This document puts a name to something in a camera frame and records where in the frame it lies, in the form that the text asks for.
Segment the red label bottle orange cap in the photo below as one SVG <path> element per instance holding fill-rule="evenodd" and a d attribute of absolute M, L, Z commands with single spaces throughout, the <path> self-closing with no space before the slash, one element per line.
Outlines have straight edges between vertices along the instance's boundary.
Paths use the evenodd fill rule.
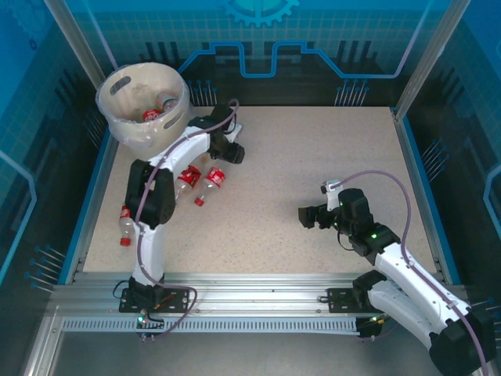
<path fill-rule="evenodd" d="M 201 154 L 193 160 L 175 180 L 175 199 L 178 200 L 184 193 L 188 193 L 196 187 L 207 169 L 211 160 L 209 153 Z"/>

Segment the plastic bottle red green label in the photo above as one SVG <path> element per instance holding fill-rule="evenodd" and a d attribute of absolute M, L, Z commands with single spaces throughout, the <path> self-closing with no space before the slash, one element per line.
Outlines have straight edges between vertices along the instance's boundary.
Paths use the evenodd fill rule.
<path fill-rule="evenodd" d="M 171 93 L 162 91 L 157 94 L 156 105 L 162 113 L 170 112 L 177 105 L 178 98 Z"/>

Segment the aluminium table side rail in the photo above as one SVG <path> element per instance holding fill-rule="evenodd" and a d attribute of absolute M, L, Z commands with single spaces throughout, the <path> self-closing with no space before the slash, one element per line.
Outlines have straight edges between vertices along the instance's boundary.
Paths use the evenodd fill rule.
<path fill-rule="evenodd" d="M 109 131 L 106 131 L 67 249 L 66 258 L 57 282 L 58 285 L 72 284 L 80 260 L 86 258 L 117 148 L 117 140 L 111 136 Z"/>
<path fill-rule="evenodd" d="M 410 123 L 407 117 L 398 120 L 392 107 L 391 114 L 435 265 L 438 266 L 438 271 L 445 283 L 461 285 L 462 280 L 445 234 L 445 228 Z"/>

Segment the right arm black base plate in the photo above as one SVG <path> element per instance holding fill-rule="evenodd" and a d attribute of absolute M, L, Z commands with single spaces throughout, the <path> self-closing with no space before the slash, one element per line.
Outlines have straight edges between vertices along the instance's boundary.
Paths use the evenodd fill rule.
<path fill-rule="evenodd" d="M 371 308 L 353 288 L 328 288 L 327 304 L 330 313 L 369 313 Z"/>

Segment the aluminium mounting rail frame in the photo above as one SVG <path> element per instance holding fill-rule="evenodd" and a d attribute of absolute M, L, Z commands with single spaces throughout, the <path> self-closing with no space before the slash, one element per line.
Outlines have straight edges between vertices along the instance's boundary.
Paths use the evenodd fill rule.
<path fill-rule="evenodd" d="M 47 311 L 59 316 L 119 316 L 114 286 L 127 273 L 76 273 L 57 285 Z M 198 299 L 190 317 L 321 317 L 319 302 L 330 287 L 350 288 L 358 273 L 165 273 L 166 282 L 193 287 Z"/>

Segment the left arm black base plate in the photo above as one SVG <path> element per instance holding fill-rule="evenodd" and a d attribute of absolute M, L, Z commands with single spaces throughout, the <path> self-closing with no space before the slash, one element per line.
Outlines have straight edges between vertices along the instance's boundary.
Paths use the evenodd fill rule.
<path fill-rule="evenodd" d="M 120 313 L 185 313 L 188 309 L 187 289 L 152 288 L 145 291 L 125 288 L 119 298 Z"/>

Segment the aluminium frame post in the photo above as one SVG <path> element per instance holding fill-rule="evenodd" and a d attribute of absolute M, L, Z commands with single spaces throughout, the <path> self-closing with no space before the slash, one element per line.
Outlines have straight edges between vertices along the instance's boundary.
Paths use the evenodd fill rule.
<path fill-rule="evenodd" d="M 471 0 L 451 0 L 449 7 L 444 12 L 431 40 L 427 44 L 424 54 L 420 58 L 413 74 L 405 86 L 400 99 L 394 109 L 393 119 L 395 124 L 403 122 L 409 108 L 424 86 L 424 83 L 434 65 L 442 55 L 454 30 L 461 21 Z"/>
<path fill-rule="evenodd" d="M 105 75 L 66 2 L 64 0 L 43 1 L 89 80 L 97 89 L 105 80 Z"/>

